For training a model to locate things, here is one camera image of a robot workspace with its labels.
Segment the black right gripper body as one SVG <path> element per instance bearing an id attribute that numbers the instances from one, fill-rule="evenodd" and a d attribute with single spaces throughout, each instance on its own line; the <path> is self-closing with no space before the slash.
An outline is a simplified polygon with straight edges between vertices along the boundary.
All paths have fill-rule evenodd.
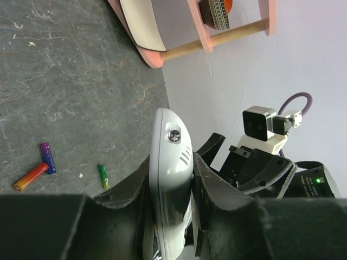
<path id="1" fill-rule="evenodd" d="M 260 174 L 270 161 L 270 153 L 244 146 L 230 146 L 219 175 L 233 187 L 238 187 Z"/>

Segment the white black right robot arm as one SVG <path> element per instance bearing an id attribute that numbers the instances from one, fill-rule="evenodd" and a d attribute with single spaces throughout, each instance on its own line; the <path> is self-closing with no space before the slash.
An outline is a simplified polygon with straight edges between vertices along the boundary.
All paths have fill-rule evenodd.
<path id="1" fill-rule="evenodd" d="M 293 162 L 259 149 L 230 146 L 219 177 L 239 191 L 259 198 L 340 198 L 326 166 L 317 161 Z"/>

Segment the purple blue battery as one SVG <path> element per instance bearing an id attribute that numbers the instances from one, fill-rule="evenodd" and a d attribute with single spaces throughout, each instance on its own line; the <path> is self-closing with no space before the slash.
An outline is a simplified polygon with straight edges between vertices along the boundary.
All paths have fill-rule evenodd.
<path id="1" fill-rule="evenodd" d="M 52 154 L 50 144 L 48 142 L 44 142 L 44 143 L 39 144 L 39 146 L 40 146 L 43 161 L 49 167 L 47 173 L 49 175 L 55 174 L 56 173 L 56 166 L 55 166 L 55 162 L 53 159 L 53 154 Z"/>

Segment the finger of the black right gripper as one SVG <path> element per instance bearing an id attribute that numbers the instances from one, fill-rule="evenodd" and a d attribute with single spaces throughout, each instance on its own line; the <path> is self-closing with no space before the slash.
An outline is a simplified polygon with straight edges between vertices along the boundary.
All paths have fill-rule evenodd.
<path id="1" fill-rule="evenodd" d="M 238 175 L 237 189 L 253 198 L 283 198 L 297 168 L 289 159 L 254 149 Z"/>
<path id="2" fill-rule="evenodd" d="M 204 162 L 210 166 L 225 141 L 225 136 L 213 133 L 210 138 L 197 151 Z"/>

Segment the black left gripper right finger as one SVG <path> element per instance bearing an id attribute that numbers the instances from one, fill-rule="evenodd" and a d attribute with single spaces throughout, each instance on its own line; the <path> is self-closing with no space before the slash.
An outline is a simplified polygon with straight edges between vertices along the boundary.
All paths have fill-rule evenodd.
<path id="1" fill-rule="evenodd" d="M 255 199 L 194 155 L 195 254 L 200 259 L 346 259 L 345 199 Z"/>

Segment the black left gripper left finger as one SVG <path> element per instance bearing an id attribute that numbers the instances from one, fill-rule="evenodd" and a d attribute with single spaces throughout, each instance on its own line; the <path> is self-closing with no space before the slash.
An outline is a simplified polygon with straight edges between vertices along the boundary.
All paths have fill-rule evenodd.
<path id="1" fill-rule="evenodd" d="M 1 259 L 151 259 L 149 160 L 91 198 L 2 195 Z"/>

